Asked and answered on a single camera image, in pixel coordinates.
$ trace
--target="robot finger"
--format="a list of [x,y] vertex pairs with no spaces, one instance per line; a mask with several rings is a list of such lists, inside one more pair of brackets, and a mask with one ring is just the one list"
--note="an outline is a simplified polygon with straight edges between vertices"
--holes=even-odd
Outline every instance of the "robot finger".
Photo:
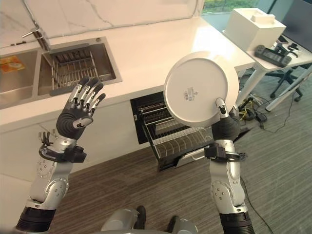
[[92,78],[89,80],[82,88],[79,97],[78,97],[78,105],[83,105],[87,95],[89,94],[91,88],[98,83],[98,78]]
[[72,93],[70,94],[68,101],[69,102],[77,102],[79,93],[81,92],[83,86],[89,81],[89,77],[82,78],[77,85],[72,90]]
[[225,105],[225,102],[222,98],[217,98],[215,100],[215,104],[216,104],[216,107],[218,109],[218,112],[219,112],[219,115],[220,115],[220,118],[226,118],[229,116],[229,113],[228,111],[226,110],[226,105]]
[[89,112],[89,115],[92,116],[94,111],[96,110],[96,108],[98,107],[98,104],[106,97],[106,94],[101,94],[100,96],[97,97],[96,100],[94,100],[92,103],[91,103],[91,106],[90,106],[90,112]]
[[83,108],[89,108],[90,103],[93,101],[94,97],[103,87],[104,87],[103,83],[99,83],[98,85],[95,86],[95,88],[92,91],[89,92]]

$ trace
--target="white box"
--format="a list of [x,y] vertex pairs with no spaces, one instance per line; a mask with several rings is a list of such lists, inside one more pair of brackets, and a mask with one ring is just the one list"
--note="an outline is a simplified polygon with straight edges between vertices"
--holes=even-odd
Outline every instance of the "white box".
[[238,8],[231,12],[224,34],[242,50],[253,51],[258,45],[271,48],[285,28],[258,8]]

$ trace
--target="table leg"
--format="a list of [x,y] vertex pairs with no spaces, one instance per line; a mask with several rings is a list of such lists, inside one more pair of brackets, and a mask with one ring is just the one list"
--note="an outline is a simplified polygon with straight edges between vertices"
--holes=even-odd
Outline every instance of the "table leg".
[[278,104],[280,104],[286,97],[292,94],[303,81],[305,81],[312,73],[312,66],[310,66],[305,72],[303,72],[287,89],[285,89],[276,99],[274,99],[270,105],[265,109],[267,111],[273,110]]
[[266,74],[265,70],[256,69],[252,75],[248,78],[247,82],[244,85],[242,91],[238,94],[236,104],[239,106],[245,97],[254,89],[254,87],[259,83],[259,81],[264,77]]

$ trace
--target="open dishwasher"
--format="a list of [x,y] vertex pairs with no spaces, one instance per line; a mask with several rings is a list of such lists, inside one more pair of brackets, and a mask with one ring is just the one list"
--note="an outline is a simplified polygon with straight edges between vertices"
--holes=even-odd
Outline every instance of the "open dishwasher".
[[149,141],[158,170],[179,167],[204,157],[212,143],[210,127],[189,127],[169,113],[163,92],[131,100],[139,144]]

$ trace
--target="stainless steel sink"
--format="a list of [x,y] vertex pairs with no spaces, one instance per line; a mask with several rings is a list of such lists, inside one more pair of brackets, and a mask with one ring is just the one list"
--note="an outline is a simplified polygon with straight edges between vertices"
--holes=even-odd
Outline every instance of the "stainless steel sink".
[[[55,51],[67,55],[73,46],[79,48],[81,44],[88,45],[92,62],[78,59],[73,67],[71,61],[56,60]],[[96,76],[105,85],[122,81],[106,38],[65,43],[50,52],[38,48],[15,56],[25,68],[1,74],[0,109],[67,93],[83,76]]]
[[8,73],[1,71],[0,106],[32,97],[37,54],[37,50],[17,54],[24,68]]

